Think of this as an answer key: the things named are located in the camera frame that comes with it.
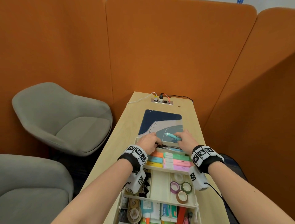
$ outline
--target blue highlighter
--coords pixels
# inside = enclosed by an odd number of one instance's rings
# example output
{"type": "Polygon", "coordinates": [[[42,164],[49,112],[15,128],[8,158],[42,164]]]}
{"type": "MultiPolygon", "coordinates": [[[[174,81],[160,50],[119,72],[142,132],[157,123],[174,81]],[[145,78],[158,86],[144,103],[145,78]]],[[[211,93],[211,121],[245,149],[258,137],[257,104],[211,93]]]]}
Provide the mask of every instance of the blue highlighter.
{"type": "Polygon", "coordinates": [[[181,138],[180,137],[177,137],[177,136],[175,136],[173,134],[170,134],[168,132],[166,132],[165,135],[168,136],[168,137],[170,137],[170,138],[175,139],[176,141],[181,141],[181,138]]]}

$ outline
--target orange partition wall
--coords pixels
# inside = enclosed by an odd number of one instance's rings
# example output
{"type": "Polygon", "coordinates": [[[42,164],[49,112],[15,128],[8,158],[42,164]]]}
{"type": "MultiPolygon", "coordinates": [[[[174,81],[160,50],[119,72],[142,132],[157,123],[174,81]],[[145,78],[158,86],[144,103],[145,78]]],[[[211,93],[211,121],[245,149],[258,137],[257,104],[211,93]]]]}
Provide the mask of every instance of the orange partition wall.
{"type": "Polygon", "coordinates": [[[295,10],[259,13],[203,130],[295,219],[295,10]]]}
{"type": "Polygon", "coordinates": [[[16,117],[12,97],[55,82],[113,103],[104,3],[95,0],[0,0],[0,153],[46,157],[16,117]]]}
{"type": "Polygon", "coordinates": [[[188,96],[201,127],[256,20],[250,5],[198,0],[106,2],[115,120],[133,91],[188,96]]]}

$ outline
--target yellow highlighter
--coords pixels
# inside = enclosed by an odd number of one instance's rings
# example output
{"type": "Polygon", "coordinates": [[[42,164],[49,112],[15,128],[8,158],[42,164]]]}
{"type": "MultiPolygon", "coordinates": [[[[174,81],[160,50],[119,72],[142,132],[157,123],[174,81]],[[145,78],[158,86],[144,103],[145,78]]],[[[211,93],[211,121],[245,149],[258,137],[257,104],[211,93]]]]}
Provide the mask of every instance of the yellow highlighter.
{"type": "Polygon", "coordinates": [[[161,163],[153,163],[153,162],[150,162],[150,161],[147,161],[147,166],[154,166],[154,167],[163,168],[163,165],[161,163]]]}

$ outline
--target person's left hand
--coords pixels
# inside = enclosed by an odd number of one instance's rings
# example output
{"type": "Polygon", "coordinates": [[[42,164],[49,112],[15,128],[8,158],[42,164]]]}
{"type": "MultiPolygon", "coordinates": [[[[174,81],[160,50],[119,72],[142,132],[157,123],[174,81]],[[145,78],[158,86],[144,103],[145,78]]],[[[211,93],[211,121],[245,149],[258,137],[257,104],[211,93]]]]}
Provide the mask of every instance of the person's left hand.
{"type": "Polygon", "coordinates": [[[156,149],[156,143],[162,145],[162,141],[157,137],[156,132],[152,132],[142,136],[136,144],[140,146],[148,155],[150,155],[156,149]]]}

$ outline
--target person's left arm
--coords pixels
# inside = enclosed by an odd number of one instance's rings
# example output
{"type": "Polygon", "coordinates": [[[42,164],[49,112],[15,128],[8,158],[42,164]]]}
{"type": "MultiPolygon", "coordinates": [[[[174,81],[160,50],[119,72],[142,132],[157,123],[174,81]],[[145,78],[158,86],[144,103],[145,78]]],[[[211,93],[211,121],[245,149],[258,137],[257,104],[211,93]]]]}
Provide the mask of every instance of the person's left arm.
{"type": "MultiPolygon", "coordinates": [[[[156,142],[162,144],[153,132],[141,137],[137,145],[149,155],[155,150],[156,142]]],[[[51,224],[102,224],[132,170],[128,160],[116,161],[75,197],[51,224]]]]}

